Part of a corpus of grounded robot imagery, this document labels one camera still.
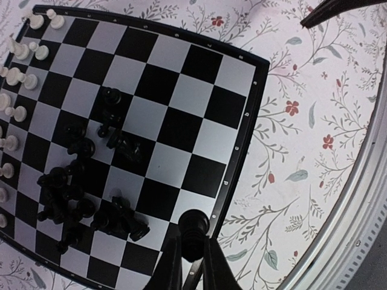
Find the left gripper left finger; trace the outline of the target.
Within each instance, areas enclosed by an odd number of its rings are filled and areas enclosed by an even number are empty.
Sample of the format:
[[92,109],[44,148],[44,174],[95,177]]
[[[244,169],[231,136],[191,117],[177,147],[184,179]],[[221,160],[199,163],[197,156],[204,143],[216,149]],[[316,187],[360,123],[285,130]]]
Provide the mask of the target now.
[[145,290],[180,290],[182,285],[181,237],[177,236],[167,243]]

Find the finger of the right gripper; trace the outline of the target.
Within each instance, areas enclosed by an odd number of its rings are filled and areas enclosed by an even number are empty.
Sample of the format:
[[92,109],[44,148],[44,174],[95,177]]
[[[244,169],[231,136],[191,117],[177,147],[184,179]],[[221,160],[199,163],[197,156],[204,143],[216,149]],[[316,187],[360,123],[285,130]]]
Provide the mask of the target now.
[[300,24],[302,27],[310,29],[343,12],[384,3],[386,0],[326,0],[303,18]]

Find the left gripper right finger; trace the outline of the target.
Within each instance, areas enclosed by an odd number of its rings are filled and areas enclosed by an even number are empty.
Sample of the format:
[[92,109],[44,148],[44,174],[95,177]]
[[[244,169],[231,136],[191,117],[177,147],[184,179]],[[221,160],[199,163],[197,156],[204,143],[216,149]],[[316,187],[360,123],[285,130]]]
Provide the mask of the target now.
[[216,239],[204,240],[203,289],[239,289]]

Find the black chess piece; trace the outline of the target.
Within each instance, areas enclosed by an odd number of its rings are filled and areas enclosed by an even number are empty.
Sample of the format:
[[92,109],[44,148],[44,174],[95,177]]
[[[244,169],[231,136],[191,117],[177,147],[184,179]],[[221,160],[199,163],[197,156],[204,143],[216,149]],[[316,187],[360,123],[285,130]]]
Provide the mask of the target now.
[[207,215],[201,210],[185,211],[178,220],[182,257],[190,263],[204,256],[204,240],[210,228]]

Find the black and grey chessboard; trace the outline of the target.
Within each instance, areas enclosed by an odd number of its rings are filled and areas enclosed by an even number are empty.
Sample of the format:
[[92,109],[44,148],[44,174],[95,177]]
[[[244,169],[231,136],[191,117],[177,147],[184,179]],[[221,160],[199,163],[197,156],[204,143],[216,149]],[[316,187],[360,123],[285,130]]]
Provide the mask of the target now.
[[268,61],[139,18],[56,7],[64,25],[25,22],[16,40],[45,60],[9,54],[1,81],[1,238],[96,289],[141,289],[178,219],[220,224],[262,99]]

